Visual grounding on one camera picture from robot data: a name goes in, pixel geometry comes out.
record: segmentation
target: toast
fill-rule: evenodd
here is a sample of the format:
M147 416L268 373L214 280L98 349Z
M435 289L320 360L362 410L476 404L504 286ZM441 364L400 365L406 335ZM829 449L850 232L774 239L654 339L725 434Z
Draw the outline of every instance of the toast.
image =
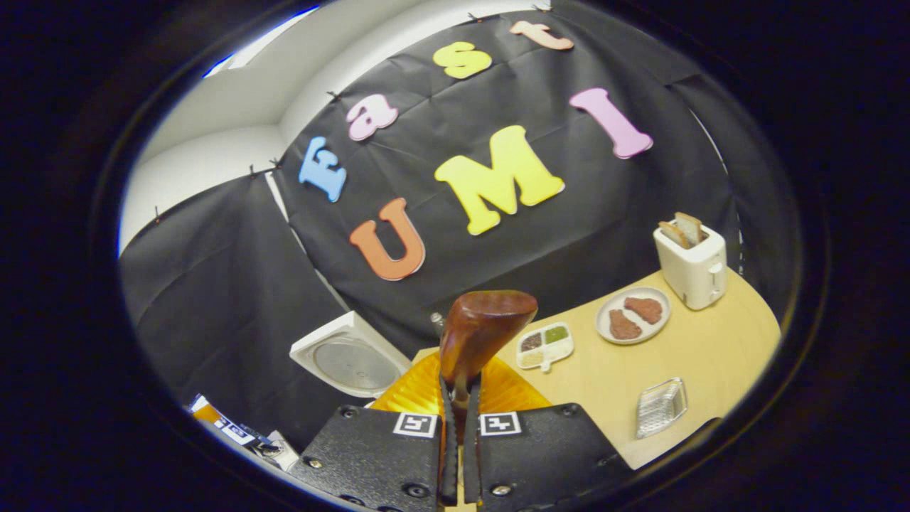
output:
M686 238L683 230L673 226L670 222L664 222L661 220L658 223L661 227L661 232L667 236L672 241L675 241L683 249L689 249L692 247L689 245L689 240Z
M695 247L704 240L704 231L702 231L702 222L692 215L686 215L681 211L676 212L676 227L682 230L686 240L689 241L690 247Z

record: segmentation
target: steak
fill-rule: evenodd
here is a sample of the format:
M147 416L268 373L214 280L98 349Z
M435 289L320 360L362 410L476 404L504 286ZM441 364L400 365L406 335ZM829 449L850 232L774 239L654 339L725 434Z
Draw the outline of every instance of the steak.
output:
M636 299L627 297L623 304L627 310L638 313L647 323L654 325L661 320L663 307L654 299Z
M631 340L642 335L642 328L622 314L622 310L610 310L610 334L617 340Z

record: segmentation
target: white box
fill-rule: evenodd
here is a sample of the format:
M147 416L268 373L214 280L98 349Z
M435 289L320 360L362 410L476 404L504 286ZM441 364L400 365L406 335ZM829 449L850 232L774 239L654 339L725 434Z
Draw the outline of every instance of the white box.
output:
M727 244L721 235L702 225L707 238L683 249L658 228L654 230L663 278L689 309L701 310L727 291Z
M290 347L290 358L351 396L380 396L410 368L401 351L357 312L347 312Z

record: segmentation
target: spatula handle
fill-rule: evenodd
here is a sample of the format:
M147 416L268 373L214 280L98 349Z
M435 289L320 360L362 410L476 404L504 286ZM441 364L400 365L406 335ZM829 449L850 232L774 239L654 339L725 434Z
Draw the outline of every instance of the spatula handle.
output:
M465 293L452 304L440 340L440 374L454 408L466 410L471 381L535 314L537 300L514 290Z

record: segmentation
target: toaster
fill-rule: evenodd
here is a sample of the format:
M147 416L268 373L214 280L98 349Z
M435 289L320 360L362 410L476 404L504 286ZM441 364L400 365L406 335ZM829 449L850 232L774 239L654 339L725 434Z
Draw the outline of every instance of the toaster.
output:
M702 225L707 238L691 249L684 249L658 228L654 230L661 272L673 291L689 309L701 310L723 297L727 291L726 241Z

